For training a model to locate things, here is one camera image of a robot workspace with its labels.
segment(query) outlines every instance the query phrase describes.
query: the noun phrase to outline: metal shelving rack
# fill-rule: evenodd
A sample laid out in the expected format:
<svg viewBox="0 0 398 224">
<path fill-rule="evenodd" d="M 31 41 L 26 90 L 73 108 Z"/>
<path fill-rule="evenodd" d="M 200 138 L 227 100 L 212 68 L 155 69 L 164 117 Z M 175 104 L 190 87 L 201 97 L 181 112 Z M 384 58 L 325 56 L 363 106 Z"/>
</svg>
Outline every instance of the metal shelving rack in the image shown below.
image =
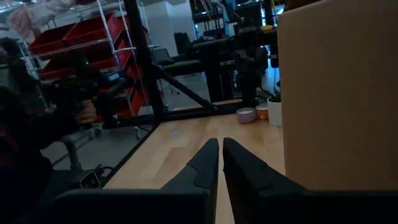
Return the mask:
<svg viewBox="0 0 398 224">
<path fill-rule="evenodd" d="M 105 2 L 105 1 L 103 1 L 103 0 L 96 0 L 96 2 L 94 2 L 94 3 L 92 3 L 92 4 L 89 4 L 89 5 L 85 6 L 82 10 L 76 10 L 75 12 L 69 12 L 69 13 L 67 12 L 66 14 L 63 14 L 63 15 L 61 15 L 61 16 L 59 16 L 59 17 L 56 18 L 56 19 L 58 19 L 58 18 L 61 18 L 61 17 L 70 16 L 70 15 L 72 15 L 72 14 L 82 13 L 83 11 L 92 10 L 92 9 L 95 9 L 95 8 L 97 7 L 97 8 L 99 9 L 98 12 L 99 12 L 99 14 L 100 14 L 100 16 L 101 16 L 101 20 L 102 20 L 102 22 L 103 22 L 103 25 L 104 25 L 104 29 L 105 29 L 105 33 L 106 33 L 107 38 L 100 39 L 100 40 L 93 40 L 93 41 L 91 41 L 91 42 L 87 42 L 87 43 L 84 43 L 84 44 L 80 44 L 80 45 L 68 47 L 68 48 L 65 48 L 65 49 L 54 50 L 54 51 L 51 51 L 51 52 L 47 52 L 47 53 L 44 53 L 44 54 L 38 54 L 38 55 L 33 55 L 32 53 L 30 53 L 29 48 L 28 48 L 28 45 L 27 45 L 26 42 L 21 43 L 21 44 L 20 44 L 20 48 L 21 48 L 22 55 L 23 55 L 23 57 L 25 58 L 26 61 L 27 61 L 27 60 L 30 61 L 31 65 L 32 65 L 32 67 L 33 67 L 33 70 L 30 70 L 30 74 L 31 74 L 33 77 L 35 77 L 35 78 L 37 78 L 38 80 L 40 80 L 39 68 L 36 67 L 36 65 L 35 65 L 35 63 L 34 63 L 34 61 L 33 61 L 33 58 L 34 58 L 34 57 L 43 57 L 43 56 L 48 56 L 48 55 L 53 55 L 53 54 L 64 53 L 64 52 L 68 52 L 68 51 L 71 51 L 71 50 L 81 49 L 81 48 L 84 48 L 84 47 L 89 47 L 89 46 L 91 46 L 91 45 L 96 45 L 96 44 L 108 42 L 108 43 L 109 43 L 109 47 L 110 47 L 111 52 L 112 52 L 112 55 L 113 55 L 113 58 L 114 58 L 114 61 L 115 61 L 115 64 L 116 64 L 116 67 L 102 69 L 101 72 L 103 72 L 103 73 L 107 73 L 107 72 L 118 72 L 119 74 L 122 73 L 123 71 L 122 71 L 122 69 L 121 69 L 121 67 L 120 67 L 119 60 L 118 60 L 118 57 L 117 57 L 116 54 L 119 53 L 119 52 L 123 52 L 123 51 L 128 51 L 128 50 L 129 50 L 129 51 L 131 51 L 131 53 L 132 53 L 133 60 L 134 60 L 134 63 L 135 63 L 135 65 L 136 65 L 136 69 L 137 69 L 136 72 L 137 72 L 138 77 L 139 77 L 139 80 L 136 80 L 136 81 L 139 81 L 140 84 L 141 84 L 141 86 L 143 86 L 142 80 L 141 80 L 142 74 L 141 74 L 141 72 L 140 72 L 140 70 L 138 69 L 138 66 L 137 66 L 137 59 L 136 59 L 136 54 L 135 54 L 136 48 L 133 47 L 133 44 L 132 44 L 131 36 L 130 36 L 130 33 L 129 33 L 129 28 L 128 28 L 128 26 L 127 26 L 126 18 L 125 18 L 125 16 L 124 16 L 125 10 L 123 10 L 122 4 L 121 4 L 121 0 L 118 0 L 118 7 L 119 7 L 118 10 L 122 13 L 121 18 L 122 18 L 122 20 L 123 20 L 124 30 L 126 31 L 126 34 L 127 34 L 127 39 L 128 39 L 128 42 L 129 42 L 129 47 L 123 48 L 123 49 L 119 49 L 119 50 L 116 50 L 116 49 L 114 48 L 114 42 L 113 42 L 113 39 L 112 39 L 112 37 L 111 37 L 111 34 L 109 33 L 109 27 L 108 27 L 108 24 L 107 24 L 107 22 L 106 22 L 105 13 L 104 13 L 104 11 L 103 11 L 103 5 L 108 5 L 108 4 L 113 4 L 113 3 L 115 3 L 115 2 Z M 144 13 L 144 19 L 145 19 L 146 24 L 147 24 L 147 18 L 146 18 L 145 13 Z M 23 45 L 24 45 L 24 47 L 26 48 L 26 51 L 27 51 L 27 54 L 28 54 L 28 55 L 26 55 L 26 54 L 24 53 L 23 48 L 22 48 Z M 148 47 L 154 48 L 154 47 L 158 47 L 158 45 L 149 45 Z M 41 81 L 41 82 L 43 82 L 43 83 L 48 83 L 48 82 L 53 82 L 53 80 Z M 129 106 L 129 110 L 130 110 L 130 112 L 131 112 L 131 116 L 137 116 L 138 114 L 134 114 L 134 110 L 133 110 L 132 104 L 131 104 L 132 92 L 133 92 L 133 90 L 131 90 L 130 93 L 128 93 L 127 90 L 125 90 L 123 94 L 119 95 L 119 97 L 125 97 L 125 98 L 126 98 L 127 103 L 128 103 L 128 106 Z M 148 102 L 148 99 L 147 99 L 147 96 L 146 96 L 145 91 L 143 91 L 143 95 L 144 95 L 144 100 L 145 100 L 146 105 L 149 105 L 149 102 Z M 44 100 L 44 103 L 45 103 L 46 109 L 49 109 L 50 106 L 46 103 L 45 100 Z"/>
</svg>

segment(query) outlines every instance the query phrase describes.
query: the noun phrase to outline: potted plant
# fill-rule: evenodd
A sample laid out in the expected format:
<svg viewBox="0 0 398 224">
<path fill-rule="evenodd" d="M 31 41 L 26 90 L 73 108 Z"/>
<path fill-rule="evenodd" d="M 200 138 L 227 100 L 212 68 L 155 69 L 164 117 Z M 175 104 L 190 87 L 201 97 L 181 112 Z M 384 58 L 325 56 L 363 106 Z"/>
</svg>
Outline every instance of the potted plant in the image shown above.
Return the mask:
<svg viewBox="0 0 398 224">
<path fill-rule="evenodd" d="M 280 91 L 274 87 L 274 93 L 267 99 L 269 123 L 273 126 L 282 127 L 282 102 L 280 100 Z"/>
</svg>

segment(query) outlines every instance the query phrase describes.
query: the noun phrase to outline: red storage bin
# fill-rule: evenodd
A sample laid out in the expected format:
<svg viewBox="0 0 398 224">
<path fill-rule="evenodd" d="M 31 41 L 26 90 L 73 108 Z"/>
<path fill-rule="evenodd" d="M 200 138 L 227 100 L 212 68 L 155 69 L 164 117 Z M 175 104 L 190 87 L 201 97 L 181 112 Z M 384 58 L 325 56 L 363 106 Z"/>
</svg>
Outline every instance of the red storage bin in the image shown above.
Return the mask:
<svg viewBox="0 0 398 224">
<path fill-rule="evenodd" d="M 124 19 L 126 20 L 127 27 L 130 29 L 131 28 L 130 27 L 130 20 L 129 20 L 128 16 L 124 16 Z M 124 30 L 123 18 L 122 17 L 118 17 L 118 21 L 119 21 L 121 27 Z M 142 26 L 142 28 L 144 29 L 144 35 L 145 35 L 146 39 L 148 40 L 148 36 L 149 36 L 148 30 L 144 26 Z"/>
<path fill-rule="evenodd" d="M 142 77 L 141 67 L 138 66 L 138 69 L 137 69 L 137 67 L 135 65 L 129 65 L 126 69 L 126 75 L 135 80 L 140 79 L 140 76 Z"/>
<path fill-rule="evenodd" d="M 119 42 L 116 50 L 126 48 L 127 46 L 127 42 L 125 40 L 122 40 Z M 116 55 L 118 56 L 120 67 L 121 69 L 123 69 L 127 64 L 127 60 L 130 56 L 130 51 L 127 50 L 123 52 L 118 52 Z M 103 46 L 99 49 L 87 51 L 87 59 L 90 65 L 100 70 L 116 67 L 116 62 L 114 61 L 114 57 L 109 46 Z"/>
<path fill-rule="evenodd" d="M 118 18 L 113 13 L 105 15 L 109 33 L 113 41 L 119 37 L 123 27 L 120 25 Z M 100 16 L 79 22 L 65 36 L 64 41 L 69 46 L 84 44 L 94 40 L 107 38 L 104 24 Z"/>
<path fill-rule="evenodd" d="M 143 105 L 144 102 L 144 95 L 142 94 L 141 90 L 138 90 L 135 92 L 134 96 L 131 98 L 131 104 L 132 104 L 132 110 L 135 114 L 135 116 L 138 116 L 138 113 L 140 111 L 141 106 Z M 125 97 L 119 97 L 116 99 L 116 111 L 118 114 L 119 119 L 127 119 L 131 118 L 131 111 L 129 109 L 129 105 L 127 103 L 127 99 Z M 97 120 L 95 121 L 96 123 L 103 122 L 103 118 L 101 115 L 97 116 Z"/>
<path fill-rule="evenodd" d="M 62 58 L 53 59 L 40 71 L 41 80 L 53 80 L 58 78 L 66 78 L 73 74 L 67 61 Z"/>
<path fill-rule="evenodd" d="M 33 54 L 43 54 L 67 47 L 62 40 L 75 26 L 70 24 L 55 29 L 46 30 L 29 46 Z"/>
</svg>

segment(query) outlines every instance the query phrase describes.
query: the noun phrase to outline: metal rod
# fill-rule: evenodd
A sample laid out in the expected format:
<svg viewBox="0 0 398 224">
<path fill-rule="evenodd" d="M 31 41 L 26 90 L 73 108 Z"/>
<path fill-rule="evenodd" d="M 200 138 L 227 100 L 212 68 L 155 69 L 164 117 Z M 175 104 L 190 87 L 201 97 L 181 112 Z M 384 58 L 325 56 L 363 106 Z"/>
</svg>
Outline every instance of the metal rod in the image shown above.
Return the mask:
<svg viewBox="0 0 398 224">
<path fill-rule="evenodd" d="M 109 4 L 113 4 L 112 1 L 110 1 L 110 2 L 101 1 L 101 2 L 103 3 L 103 6 L 107 6 Z M 81 9 L 77 9 L 77 8 L 76 9 L 70 9 L 69 12 L 66 12 L 66 13 L 63 13 L 63 14 L 57 16 L 56 19 L 60 19 L 60 18 L 67 17 L 67 16 L 71 16 L 71 15 L 74 15 L 76 13 L 82 14 L 85 11 L 96 9 L 96 8 L 98 8 L 97 7 L 97 3 L 93 2 L 93 3 L 87 4 L 87 5 L 83 6 L 83 7 L 81 7 Z"/>
<path fill-rule="evenodd" d="M 35 55 L 35 56 L 36 57 L 44 57 L 44 56 L 49 56 L 49 55 L 53 55 L 53 54 L 59 54 L 59 53 L 63 53 L 63 52 L 68 52 L 70 50 L 76 50 L 76 49 L 80 49 L 80 48 L 83 48 L 83 47 L 88 47 L 88 46 L 91 46 L 91 45 L 100 44 L 100 43 L 107 42 L 107 41 L 108 41 L 107 38 L 100 39 L 100 40 L 93 40 L 91 42 L 87 42 L 87 43 L 84 43 L 84 44 L 79 44 L 79 45 L 75 45 L 75 46 L 72 46 L 72 47 L 67 47 L 67 48 L 59 49 L 59 50 L 53 50 L 53 51 L 50 51 L 50 52 L 47 52 L 47 53 L 38 54 L 38 55 Z"/>
<path fill-rule="evenodd" d="M 130 21 L 131 32 L 130 36 L 134 39 L 137 47 L 138 57 L 137 64 L 142 68 L 144 86 L 147 88 L 149 100 L 154 110 L 156 120 L 161 120 L 164 115 L 164 104 L 160 97 L 159 89 L 157 87 L 157 71 L 154 67 L 150 50 L 144 35 L 144 28 L 142 27 L 141 17 L 136 0 L 124 0 L 124 8 Z"/>
<path fill-rule="evenodd" d="M 264 17 L 266 25 L 274 26 L 274 17 L 272 16 L 272 3 L 271 1 L 264 1 Z"/>
<path fill-rule="evenodd" d="M 130 101 L 130 94 L 127 92 L 127 90 L 124 90 L 124 94 L 126 95 L 127 104 L 129 105 L 131 116 L 135 116 L 134 110 L 132 109 L 132 105 L 131 105 L 131 101 Z"/>
<path fill-rule="evenodd" d="M 150 132 L 148 129 L 143 128 L 143 127 L 141 127 L 141 126 L 137 126 L 137 128 L 139 128 L 139 129 L 141 129 L 141 130 L 143 130 L 143 131 L 146 131 L 146 132 Z"/>
<path fill-rule="evenodd" d="M 221 77 L 222 73 L 219 74 L 220 76 L 220 83 L 221 83 L 221 96 L 223 97 L 223 100 L 225 99 L 225 95 L 224 95 L 224 86 L 223 86 L 223 79 Z"/>
<path fill-rule="evenodd" d="M 229 82 L 231 83 L 232 95 L 233 95 L 233 97 L 235 97 L 234 75 L 233 75 L 233 72 L 231 70 L 228 71 L 228 76 L 229 76 Z"/>
<path fill-rule="evenodd" d="M 29 69 L 29 73 L 30 73 L 30 75 L 32 75 L 35 79 L 40 80 L 40 79 L 39 79 L 39 76 L 38 76 L 38 73 L 37 73 L 36 64 L 35 64 L 35 62 L 33 61 L 32 54 L 30 53 L 30 50 L 29 50 L 29 48 L 28 48 L 28 46 L 27 46 L 27 42 L 26 42 L 26 41 L 24 41 L 24 46 L 25 46 L 26 52 L 27 52 L 27 54 L 28 54 L 28 56 L 29 56 L 29 62 L 30 62 L 30 64 L 32 65 L 32 68 L 34 68 L 34 70 L 35 70 L 35 74 L 34 74 L 34 75 L 32 74 L 32 72 L 31 72 L 32 70 L 31 70 L 31 69 Z M 24 59 L 26 60 L 26 62 L 27 62 L 27 58 L 28 58 L 28 57 L 26 57 L 26 55 L 25 55 L 25 53 L 24 53 L 24 49 L 22 48 L 22 46 L 21 46 L 20 44 L 19 44 L 19 50 L 21 50 L 21 54 L 22 54 L 22 56 L 24 57 Z M 37 89 L 39 90 L 39 94 L 40 94 L 41 99 L 42 99 L 42 101 L 43 101 L 43 103 L 44 103 L 45 109 L 46 109 L 46 110 L 49 109 L 49 108 L 50 108 L 50 105 L 49 105 L 49 104 L 47 103 L 47 101 L 45 100 L 44 95 L 43 95 L 43 93 L 42 93 L 42 90 L 41 90 L 40 86 L 39 86 Z"/>
<path fill-rule="evenodd" d="M 214 22 L 216 24 L 216 36 L 217 36 L 218 30 L 221 29 L 220 20 L 218 19 L 218 8 L 217 7 L 218 7 L 218 5 L 213 3 L 213 14 L 214 14 L 214 18 L 215 18 Z"/>
<path fill-rule="evenodd" d="M 120 9 L 120 11 L 122 12 L 123 9 L 122 9 L 122 5 L 121 5 L 121 3 L 120 3 L 120 0 L 118 0 L 118 4 L 119 4 L 119 9 Z M 131 37 L 130 37 L 129 28 L 128 28 L 128 26 L 127 26 L 126 18 L 124 17 L 124 15 L 122 15 L 122 20 L 123 20 L 124 29 L 126 30 L 127 37 L 128 37 L 128 39 L 129 39 L 129 44 L 130 44 L 132 56 L 133 56 L 134 63 L 135 63 L 135 69 L 137 70 L 137 74 L 138 74 L 138 77 L 139 77 L 139 82 L 140 82 L 141 86 L 144 86 L 143 83 L 142 83 L 141 71 L 138 69 L 138 66 L 137 66 L 138 64 L 137 64 L 136 53 L 133 51 L 133 50 L 135 49 L 135 47 L 132 45 L 132 41 L 131 41 Z M 146 103 L 146 105 L 147 105 L 148 113 L 150 113 L 149 101 L 148 101 L 148 99 L 147 99 L 147 96 L 146 96 L 144 90 L 142 91 L 142 94 L 144 95 L 144 99 L 145 99 L 145 103 Z"/>
<path fill-rule="evenodd" d="M 215 105 L 213 105 L 209 101 L 203 99 L 202 97 L 197 95 L 194 91 L 190 90 L 184 84 L 182 84 L 178 80 L 176 80 L 174 77 L 171 77 L 170 75 L 166 74 L 164 71 L 162 71 L 159 78 L 163 78 L 165 81 L 169 82 L 175 88 L 179 89 L 182 93 L 189 96 L 189 98 L 191 98 L 195 102 L 199 103 L 201 106 L 203 106 L 211 111 L 217 110 L 217 107 Z"/>
<path fill-rule="evenodd" d="M 144 20 L 145 20 L 145 25 L 147 26 L 146 28 L 148 30 L 149 44 L 152 44 L 152 37 L 150 36 L 150 30 L 149 30 L 147 14 L 145 13 L 144 3 L 143 2 L 141 2 L 141 9 L 142 9 L 142 15 L 144 16 Z"/>
<path fill-rule="evenodd" d="M 167 101 L 166 101 L 166 97 L 165 97 L 165 94 L 164 94 L 164 89 L 163 89 L 162 80 L 157 80 L 157 84 L 160 85 L 160 90 L 161 90 L 161 92 L 163 93 L 163 94 L 162 94 L 163 103 L 165 103 L 166 106 L 167 106 Z"/>
<path fill-rule="evenodd" d="M 136 84 L 137 84 L 137 80 L 134 81 L 134 84 L 133 84 L 132 89 L 129 94 L 129 99 L 131 99 L 132 93 L 134 92 L 134 89 L 136 88 Z"/>
<path fill-rule="evenodd" d="M 148 47 L 149 48 L 155 48 L 155 47 L 160 47 L 160 45 L 159 44 L 148 45 Z M 128 50 L 137 50 L 137 47 L 126 47 L 126 48 L 123 48 L 123 49 L 116 50 L 115 52 L 118 53 L 118 52 L 123 52 L 123 51 L 128 51 Z"/>
<path fill-rule="evenodd" d="M 153 124 L 153 123 L 154 123 L 154 115 L 145 114 L 145 115 L 135 116 L 132 118 L 123 119 L 120 123 L 105 122 L 102 128 L 103 129 L 122 128 L 128 126 L 138 126 L 138 125 Z"/>
<path fill-rule="evenodd" d="M 111 33 L 109 32 L 108 23 L 106 22 L 105 14 L 104 14 L 103 8 L 101 6 L 101 1 L 97 0 L 97 3 L 98 3 L 99 13 L 101 14 L 102 23 L 104 24 L 105 33 L 106 33 L 106 36 L 108 37 L 109 46 L 111 47 L 112 55 L 113 55 L 114 61 L 116 63 L 116 67 L 120 71 L 119 59 L 118 59 L 118 56 L 115 53 L 115 49 L 114 49 L 114 45 L 113 45 L 113 39 L 111 37 Z"/>
<path fill-rule="evenodd" d="M 72 171 L 82 171 L 81 163 L 79 161 L 79 156 L 77 155 L 77 148 L 75 147 L 73 142 L 65 142 L 67 147 L 69 161 L 70 161 L 70 169 Z"/>
<path fill-rule="evenodd" d="M 118 70 L 118 68 L 117 68 L 117 67 L 104 68 L 104 69 L 101 69 L 100 72 L 102 72 L 102 73 L 108 73 L 108 72 L 114 72 L 115 70 Z"/>
<path fill-rule="evenodd" d="M 217 111 L 204 110 L 204 108 L 194 108 L 183 111 L 169 111 L 166 113 L 164 121 L 176 121 L 181 119 L 202 118 L 207 116 L 218 116 L 233 114 L 242 106 L 242 103 L 232 103 L 229 105 L 220 105 Z"/>
</svg>

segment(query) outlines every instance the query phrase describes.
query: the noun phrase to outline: wall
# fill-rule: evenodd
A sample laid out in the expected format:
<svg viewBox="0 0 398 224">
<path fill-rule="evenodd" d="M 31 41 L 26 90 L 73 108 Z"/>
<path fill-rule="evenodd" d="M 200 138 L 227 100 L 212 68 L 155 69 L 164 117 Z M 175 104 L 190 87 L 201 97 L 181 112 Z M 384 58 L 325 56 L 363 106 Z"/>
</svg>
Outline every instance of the wall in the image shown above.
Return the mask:
<svg viewBox="0 0 398 224">
<path fill-rule="evenodd" d="M 176 4 L 168 4 L 168 9 L 173 24 L 173 31 L 186 32 L 191 42 L 195 40 L 195 30 L 189 0 L 181 0 L 181 2 L 176 2 Z"/>
<path fill-rule="evenodd" d="M 159 44 L 169 51 L 170 56 L 177 55 L 174 41 L 172 20 L 169 16 L 170 5 L 167 2 L 157 2 L 144 6 L 148 21 L 152 44 Z"/>
</svg>

